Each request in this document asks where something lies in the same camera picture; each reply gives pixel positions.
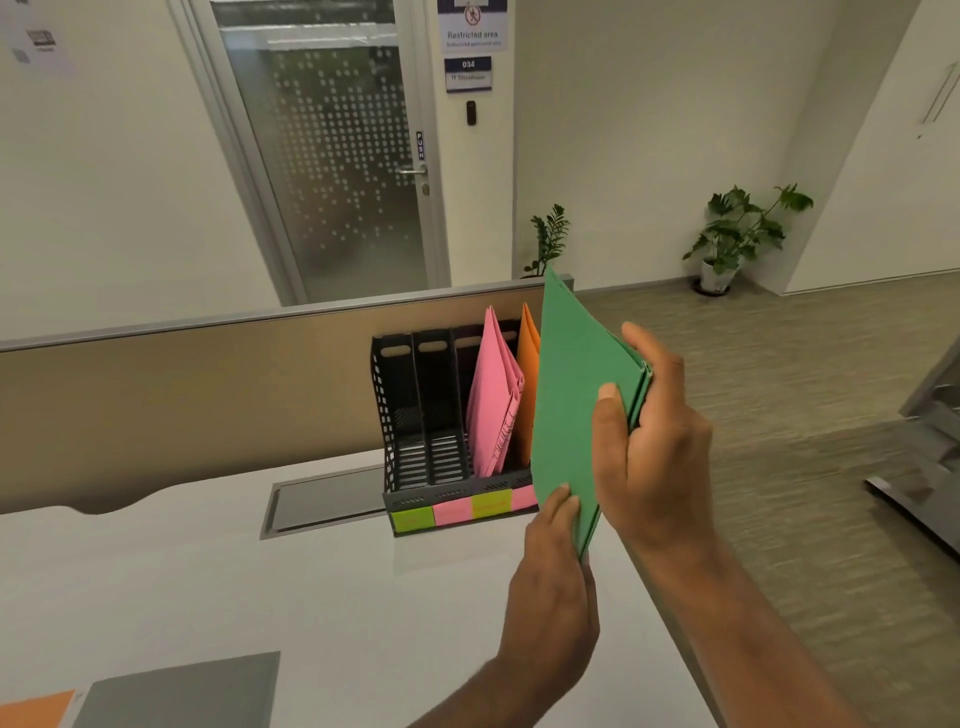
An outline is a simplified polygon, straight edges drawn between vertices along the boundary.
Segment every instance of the yellow-green label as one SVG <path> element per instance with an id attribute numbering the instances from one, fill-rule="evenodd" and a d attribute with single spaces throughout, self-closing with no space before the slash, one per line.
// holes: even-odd
<path id="1" fill-rule="evenodd" d="M 512 495 L 513 491 L 510 488 L 505 488 L 502 491 L 481 493 L 479 496 L 471 497 L 473 517 L 475 519 L 485 519 L 488 516 L 496 516 L 500 513 L 510 513 Z"/>
<path id="2" fill-rule="evenodd" d="M 424 528 L 433 528 L 436 522 L 433 520 L 433 508 L 413 508 L 409 511 L 396 511 L 390 514 L 394 520 L 394 530 L 397 533 L 406 533 L 407 531 L 422 531 Z"/>

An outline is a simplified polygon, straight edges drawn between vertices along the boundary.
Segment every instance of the potted plant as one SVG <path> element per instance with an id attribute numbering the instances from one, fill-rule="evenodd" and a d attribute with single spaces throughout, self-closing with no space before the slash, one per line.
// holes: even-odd
<path id="1" fill-rule="evenodd" d="M 553 205 L 545 221 L 542 217 L 534 215 L 530 218 L 530 222 L 537 229 L 537 257 L 531 261 L 530 265 L 523 268 L 523 272 L 527 274 L 523 278 L 526 279 L 542 276 L 546 272 L 546 264 L 564 253 L 566 247 L 564 239 L 570 230 L 566 211 L 559 205 Z"/>
<path id="2" fill-rule="evenodd" d="M 754 205 L 750 195 L 737 186 L 726 195 L 714 194 L 710 198 L 707 211 L 714 219 L 684 255 L 687 260 L 697 251 L 704 251 L 695 290 L 708 296 L 726 295 L 744 260 L 756 260 L 757 250 L 766 245 L 783 248 L 786 237 L 783 226 L 768 215 L 777 206 L 790 212 L 803 212 L 813 207 L 813 200 L 798 192 L 796 184 L 776 189 L 780 195 L 766 209 Z"/>

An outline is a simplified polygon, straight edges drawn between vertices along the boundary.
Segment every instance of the person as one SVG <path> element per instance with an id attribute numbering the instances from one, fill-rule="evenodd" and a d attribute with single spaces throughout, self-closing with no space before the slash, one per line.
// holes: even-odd
<path id="1" fill-rule="evenodd" d="M 633 324 L 623 337 L 654 380 L 629 435 L 615 385 L 600 388 L 597 500 L 676 615 L 728 726 L 863 728 L 717 535 L 711 425 L 686 403 L 683 361 Z M 566 486 L 543 504 L 526 529 L 496 656 L 411 728 L 527 728 L 584 675 L 600 621 L 588 559 L 573 547 L 578 509 Z"/>

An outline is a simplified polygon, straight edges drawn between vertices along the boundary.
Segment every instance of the orange folder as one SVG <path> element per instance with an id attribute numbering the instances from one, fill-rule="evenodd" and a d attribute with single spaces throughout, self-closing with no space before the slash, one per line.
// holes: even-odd
<path id="1" fill-rule="evenodd" d="M 58 692 L 0 705 L 0 725 L 3 728 L 57 728 L 72 697 L 73 691 Z"/>
<path id="2" fill-rule="evenodd" d="M 516 363 L 523 372 L 523 394 L 514 422 L 514 447 L 523 467 L 530 465 L 534 444 L 534 411 L 537 408 L 537 374 L 540 371 L 540 333 L 527 304 L 523 305 L 520 338 L 516 343 Z"/>

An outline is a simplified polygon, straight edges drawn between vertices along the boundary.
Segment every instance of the fingernail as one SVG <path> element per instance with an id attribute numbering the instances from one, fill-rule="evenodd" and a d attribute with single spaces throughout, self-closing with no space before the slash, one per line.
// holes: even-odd
<path id="1" fill-rule="evenodd" d="M 616 385 L 612 382 L 608 382 L 600 387 L 600 391 L 597 392 L 598 400 L 615 400 L 616 397 L 620 394 L 617 390 Z"/>

